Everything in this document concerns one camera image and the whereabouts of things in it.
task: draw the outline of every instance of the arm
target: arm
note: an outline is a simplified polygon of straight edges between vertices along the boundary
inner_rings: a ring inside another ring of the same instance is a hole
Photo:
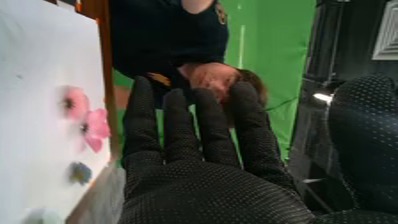
[[[181,0],[183,9],[190,14],[199,14],[210,7],[215,0]]]

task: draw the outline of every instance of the white board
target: white board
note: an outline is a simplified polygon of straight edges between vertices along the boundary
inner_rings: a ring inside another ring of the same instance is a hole
[[[0,0],[0,223],[30,212],[69,216],[89,185],[71,184],[69,165],[100,175],[108,140],[80,150],[76,122],[60,113],[60,89],[84,88],[91,109],[105,108],[100,35],[94,20],[43,0]]]

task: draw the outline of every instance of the person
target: person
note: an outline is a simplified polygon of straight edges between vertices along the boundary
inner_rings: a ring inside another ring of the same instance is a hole
[[[396,96],[391,95],[391,84],[379,82],[377,89],[386,93],[379,96],[396,100]],[[357,120],[352,120],[350,113],[338,115],[341,116],[338,126],[345,125],[336,130],[332,126],[331,131],[338,131],[332,135],[338,145],[345,144],[341,167],[348,182],[357,183],[352,185],[359,196],[357,207],[315,217],[300,200],[281,161],[268,115],[252,85],[240,82],[229,90],[242,163],[231,141],[227,119],[210,90],[194,90],[201,141],[196,136],[194,117],[183,90],[176,89],[165,95],[164,148],[158,143],[153,94],[149,80],[137,77],[123,120],[126,142],[121,165],[126,170],[126,185],[119,224],[398,223],[396,179],[386,179],[396,168],[386,173],[384,164],[368,165],[370,180],[377,181],[379,187],[377,191],[370,191],[370,183],[363,179],[368,173],[363,175],[357,170],[364,165],[361,161],[370,162],[370,158],[350,155],[354,149],[361,149],[355,148],[361,142],[355,138],[354,142],[341,141],[350,134],[355,136],[357,132],[354,129]],[[348,90],[350,94],[355,95],[357,90]],[[347,102],[348,95],[347,91],[336,93],[338,107],[339,101]],[[371,146],[375,147],[375,145],[364,145],[364,149],[371,150]],[[396,159],[396,148],[384,149]]]
[[[210,89],[226,104],[238,81],[251,82],[265,103],[258,75],[224,63],[229,30],[219,0],[112,0],[110,29],[114,68],[130,78],[149,78],[158,108],[174,88],[190,102],[192,88]],[[130,92],[117,88],[116,95],[123,107]]]

